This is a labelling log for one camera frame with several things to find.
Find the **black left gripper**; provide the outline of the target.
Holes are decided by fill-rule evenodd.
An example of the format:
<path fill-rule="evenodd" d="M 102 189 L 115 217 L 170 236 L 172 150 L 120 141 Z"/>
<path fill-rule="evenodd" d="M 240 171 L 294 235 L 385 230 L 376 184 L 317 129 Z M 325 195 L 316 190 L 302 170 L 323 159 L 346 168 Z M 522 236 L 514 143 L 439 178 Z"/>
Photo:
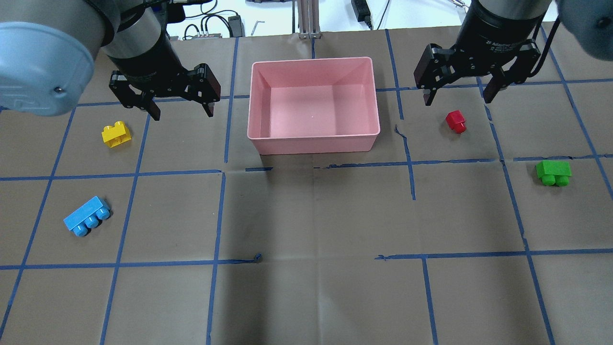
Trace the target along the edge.
<path fill-rule="evenodd" d="M 180 97 L 201 104 L 206 116 L 213 117 L 221 85 L 207 64 L 187 69 L 171 46 L 156 46 L 131 58 L 110 57 L 110 61 L 116 70 L 109 88 L 124 107 L 144 109 L 159 121 L 161 111 L 153 98 Z"/>

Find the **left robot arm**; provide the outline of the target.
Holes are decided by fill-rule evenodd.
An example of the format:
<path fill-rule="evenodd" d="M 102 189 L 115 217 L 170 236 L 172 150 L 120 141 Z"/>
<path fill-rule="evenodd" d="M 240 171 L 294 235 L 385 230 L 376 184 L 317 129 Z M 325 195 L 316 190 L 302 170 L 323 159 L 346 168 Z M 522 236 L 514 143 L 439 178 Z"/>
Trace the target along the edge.
<path fill-rule="evenodd" d="M 221 85 L 205 63 L 186 69 L 166 32 L 168 0 L 3 0 L 0 102 L 40 116 L 76 107 L 104 52 L 110 91 L 125 108 L 160 119 L 156 98 L 179 97 L 213 116 Z"/>

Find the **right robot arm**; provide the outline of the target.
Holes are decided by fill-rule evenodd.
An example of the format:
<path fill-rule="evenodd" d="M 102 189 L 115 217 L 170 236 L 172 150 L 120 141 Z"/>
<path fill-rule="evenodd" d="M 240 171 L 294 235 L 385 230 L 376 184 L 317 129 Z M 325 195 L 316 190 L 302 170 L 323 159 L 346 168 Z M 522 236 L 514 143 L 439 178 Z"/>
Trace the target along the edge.
<path fill-rule="evenodd" d="M 524 83 L 542 68 L 553 37 L 563 25 L 593 58 L 612 59 L 610 0 L 558 0 L 557 18 L 545 48 L 536 45 L 549 0 L 473 0 L 453 46 L 431 43 L 414 70 L 425 105 L 436 92 L 464 77 L 490 76 L 483 92 L 486 103 L 512 84 Z"/>

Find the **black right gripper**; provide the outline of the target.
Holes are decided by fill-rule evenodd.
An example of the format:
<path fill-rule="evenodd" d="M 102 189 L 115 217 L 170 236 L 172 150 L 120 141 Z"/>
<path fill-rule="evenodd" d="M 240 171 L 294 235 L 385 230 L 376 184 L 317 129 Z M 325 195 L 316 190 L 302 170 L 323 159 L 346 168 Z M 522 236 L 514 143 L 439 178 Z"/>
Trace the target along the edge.
<path fill-rule="evenodd" d="M 450 48 L 430 43 L 414 70 L 416 87 L 423 89 L 423 102 L 431 106 L 435 90 L 462 77 L 491 75 L 482 96 L 490 104 L 495 96 L 515 81 L 531 76 L 541 57 L 532 33 L 537 19 L 467 19 Z"/>

